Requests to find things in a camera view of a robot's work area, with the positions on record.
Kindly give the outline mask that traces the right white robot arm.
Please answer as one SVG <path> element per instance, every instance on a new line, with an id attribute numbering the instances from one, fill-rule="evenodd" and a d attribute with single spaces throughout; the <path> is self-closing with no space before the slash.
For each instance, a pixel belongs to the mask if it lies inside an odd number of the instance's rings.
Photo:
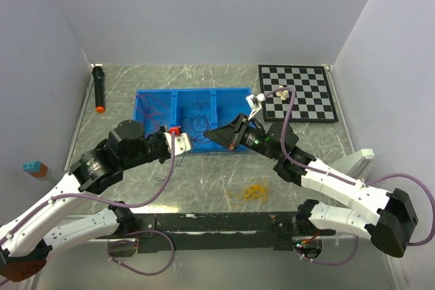
<path id="1" fill-rule="evenodd" d="M 328 166 L 297 146 L 289 124 L 274 122 L 268 130 L 245 114 L 208 130 L 204 136 L 229 151 L 244 146 L 275 161 L 273 170 L 284 181 L 311 189 L 339 202 L 340 207 L 306 200 L 296 225 L 303 234 L 334 230 L 366 238 L 383 253 L 403 257 L 418 223 L 410 196 L 396 188 L 389 192 L 369 186 Z"/>

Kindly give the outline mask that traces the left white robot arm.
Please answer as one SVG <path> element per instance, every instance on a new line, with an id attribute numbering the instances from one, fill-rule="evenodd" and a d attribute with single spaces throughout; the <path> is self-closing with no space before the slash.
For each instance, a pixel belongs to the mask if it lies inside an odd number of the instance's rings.
<path id="1" fill-rule="evenodd" d="M 55 255 L 94 238 L 136 237 L 132 209 L 146 206 L 163 188 L 139 204 L 101 198 L 123 179 L 124 171 L 167 160 L 191 149 L 187 135 L 161 127 L 144 135 L 143 126 L 125 120 L 94 149 L 84 153 L 43 198 L 1 226 L 1 277 L 18 283 L 37 274 Z"/>

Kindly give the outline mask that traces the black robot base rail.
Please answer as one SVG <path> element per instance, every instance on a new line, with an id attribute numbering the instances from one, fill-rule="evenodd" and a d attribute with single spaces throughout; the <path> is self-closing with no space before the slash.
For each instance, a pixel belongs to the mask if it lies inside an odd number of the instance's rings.
<path id="1" fill-rule="evenodd" d="M 135 220 L 103 239 L 137 238 L 139 253 L 175 250 L 269 249 L 291 251 L 293 242 L 316 234 L 312 223 L 298 219 L 293 211 L 241 213 L 135 213 Z M 145 231 L 138 236 L 129 232 Z"/>

